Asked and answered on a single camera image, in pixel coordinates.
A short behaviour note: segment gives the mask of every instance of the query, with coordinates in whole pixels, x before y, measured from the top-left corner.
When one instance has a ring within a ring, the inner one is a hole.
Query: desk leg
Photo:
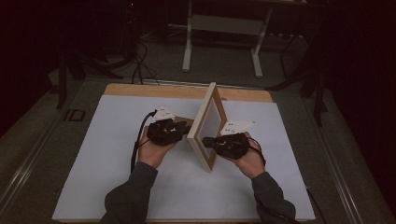
[[[191,61],[191,16],[192,16],[192,0],[189,1],[189,17],[187,18],[187,43],[186,49],[184,50],[184,60],[183,60],[183,72],[190,71],[190,61]]]
[[[257,42],[256,48],[251,50],[251,58],[253,60],[254,73],[257,78],[262,78],[262,67],[260,66],[259,51],[262,47],[262,41],[265,37],[265,32],[268,27],[268,22],[270,21],[273,8],[268,8],[267,14],[265,16],[265,21],[262,23],[262,28],[260,29],[259,40]]]

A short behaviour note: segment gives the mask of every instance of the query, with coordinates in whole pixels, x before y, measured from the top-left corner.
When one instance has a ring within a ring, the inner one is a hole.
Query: person
[[[146,137],[145,127],[140,143],[137,163],[128,181],[111,190],[105,198],[106,213],[102,224],[145,223],[149,209],[149,195],[158,174],[157,168],[163,157],[176,144],[157,146]],[[251,146],[259,146],[249,139]],[[238,160],[224,158],[233,162],[241,172],[251,179],[254,197],[257,202],[257,213],[262,223],[287,223],[285,220],[271,214],[273,212],[286,217],[295,217],[295,207],[283,197],[281,187],[265,171],[261,156],[253,150]]]

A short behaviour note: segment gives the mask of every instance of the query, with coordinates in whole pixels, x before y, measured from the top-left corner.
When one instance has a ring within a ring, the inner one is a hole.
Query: long-sleeve shirt
[[[157,174],[158,171],[155,168],[143,162],[137,162],[128,181],[107,194],[106,213],[100,223],[145,223],[149,209],[149,195]],[[251,181],[254,197],[258,203],[279,214],[295,217],[294,205],[284,200],[282,189],[267,172],[254,177]],[[262,223],[285,223],[269,215],[259,205],[257,212]]]

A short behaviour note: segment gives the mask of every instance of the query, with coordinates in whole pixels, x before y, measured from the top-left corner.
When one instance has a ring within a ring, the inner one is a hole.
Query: forearm
[[[107,194],[106,213],[101,223],[144,223],[151,187],[157,174],[153,167],[137,162],[129,180]]]
[[[258,203],[257,212],[262,223],[285,223],[282,219],[271,216],[259,204],[287,217],[295,218],[294,205],[283,198],[283,191],[276,181],[267,173],[262,173],[252,180],[254,197]]]

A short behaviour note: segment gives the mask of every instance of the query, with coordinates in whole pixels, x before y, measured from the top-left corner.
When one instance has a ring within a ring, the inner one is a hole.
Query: gray floor
[[[281,37],[270,36],[264,40],[260,53],[264,78],[257,79],[248,46],[226,47],[202,39],[194,39],[191,70],[182,72],[184,46],[180,39],[183,32],[180,34],[167,42],[151,41],[155,36],[150,35],[143,41],[148,48],[145,64],[155,70],[155,73],[149,71],[156,74],[162,85],[216,81],[225,86],[263,89],[284,80],[278,56],[286,42]],[[298,40],[288,51],[288,71],[299,62],[305,47],[304,41]],[[139,52],[143,55],[142,46]],[[117,73],[125,76],[123,80],[109,79],[94,72],[83,82],[69,78],[69,98],[63,110],[55,109],[57,96],[48,93],[0,139],[2,192],[29,152],[42,149],[37,154],[34,169],[26,174],[23,188],[11,199],[2,223],[56,223],[50,218],[106,85],[131,82],[134,69],[135,64],[119,69]],[[146,68],[142,71],[143,77],[150,77]],[[57,71],[50,74],[54,80],[56,75]],[[156,83],[151,78],[144,82]],[[396,223],[331,92],[325,92],[328,112],[322,113],[323,127],[319,128],[312,118],[313,98],[301,98],[299,86],[297,83],[271,94],[279,106],[305,184],[310,187],[327,223]],[[62,121],[68,108],[85,110],[85,119],[82,122]],[[49,135],[37,144],[46,130]],[[316,207],[315,211],[317,219],[306,223],[323,223]]]

